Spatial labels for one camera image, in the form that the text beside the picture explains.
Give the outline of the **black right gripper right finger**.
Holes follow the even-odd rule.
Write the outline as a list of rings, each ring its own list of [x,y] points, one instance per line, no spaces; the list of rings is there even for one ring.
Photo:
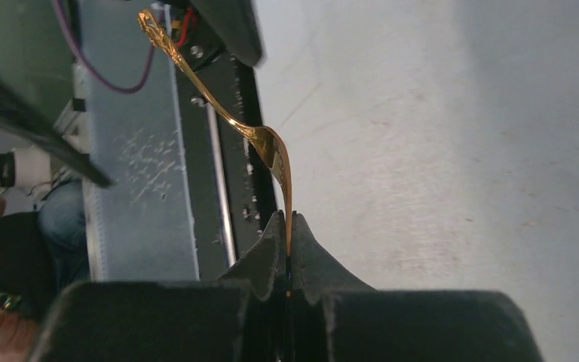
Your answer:
[[[521,309],[494,290],[377,290],[296,214],[294,361],[540,361]]]

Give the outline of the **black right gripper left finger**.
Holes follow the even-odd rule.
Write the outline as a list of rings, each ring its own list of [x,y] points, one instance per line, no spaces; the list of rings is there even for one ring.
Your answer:
[[[214,281],[81,282],[52,305],[31,361],[281,361],[285,220]]]

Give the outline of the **wooden fork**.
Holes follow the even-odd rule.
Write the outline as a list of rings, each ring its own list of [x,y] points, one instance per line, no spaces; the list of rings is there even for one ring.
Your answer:
[[[293,188],[290,159],[285,142],[279,134],[268,126],[249,126],[238,121],[220,102],[210,93],[202,80],[193,72],[188,62],[175,46],[173,40],[159,25],[154,14],[147,8],[141,10],[137,17],[142,31],[148,36],[152,45],[161,49],[188,77],[192,84],[200,91],[205,100],[215,109],[233,129],[240,133],[254,147],[265,166],[277,180],[283,195],[286,223],[286,254],[291,255],[292,227],[293,227]]]

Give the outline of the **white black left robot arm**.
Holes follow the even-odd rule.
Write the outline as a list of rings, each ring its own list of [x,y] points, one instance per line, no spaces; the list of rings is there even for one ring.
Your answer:
[[[239,61],[250,67],[259,64],[264,51],[250,0],[191,0],[190,3]]]

